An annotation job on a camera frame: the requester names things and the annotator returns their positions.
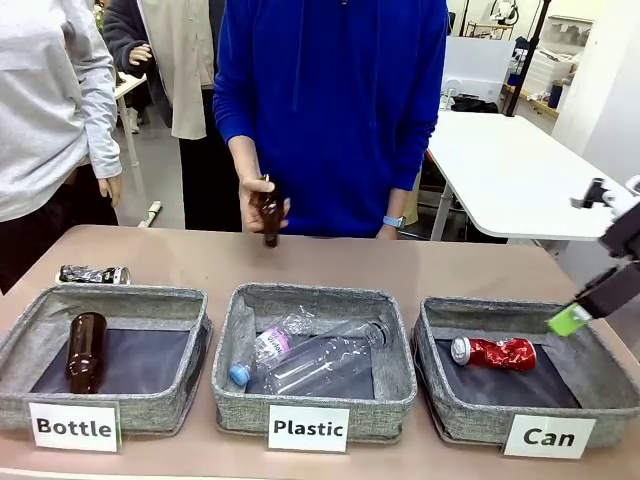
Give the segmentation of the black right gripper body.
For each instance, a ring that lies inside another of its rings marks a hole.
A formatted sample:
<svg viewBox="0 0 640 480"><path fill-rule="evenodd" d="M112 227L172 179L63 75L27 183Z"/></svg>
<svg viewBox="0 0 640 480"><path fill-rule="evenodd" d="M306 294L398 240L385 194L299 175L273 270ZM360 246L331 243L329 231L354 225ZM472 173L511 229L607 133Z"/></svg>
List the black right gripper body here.
<svg viewBox="0 0 640 480"><path fill-rule="evenodd" d="M611 210L611 225L599 238L599 243L614 258L639 260L639 199L604 198Z"/></svg>

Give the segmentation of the grey shirt bystander hand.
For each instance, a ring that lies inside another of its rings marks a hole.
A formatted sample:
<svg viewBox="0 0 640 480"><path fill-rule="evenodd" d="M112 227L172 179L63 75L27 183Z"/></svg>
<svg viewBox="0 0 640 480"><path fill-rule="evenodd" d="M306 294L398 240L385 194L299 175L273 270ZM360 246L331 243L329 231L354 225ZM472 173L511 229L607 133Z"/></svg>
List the grey shirt bystander hand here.
<svg viewBox="0 0 640 480"><path fill-rule="evenodd" d="M109 198L111 206L116 208L122 194L122 175L98 179L98 188L103 198Z"/></svg>

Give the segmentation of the person's right hand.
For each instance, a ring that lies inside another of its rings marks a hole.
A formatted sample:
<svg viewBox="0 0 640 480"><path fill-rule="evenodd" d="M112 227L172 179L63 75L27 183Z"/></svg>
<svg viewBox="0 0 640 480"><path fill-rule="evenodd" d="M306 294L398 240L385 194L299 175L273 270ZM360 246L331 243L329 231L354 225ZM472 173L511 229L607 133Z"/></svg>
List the person's right hand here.
<svg viewBox="0 0 640 480"><path fill-rule="evenodd" d="M260 194L273 193L276 185L260 178L243 177L239 180L239 202L244 232L259 233L264 228L257 200Z"/></svg>

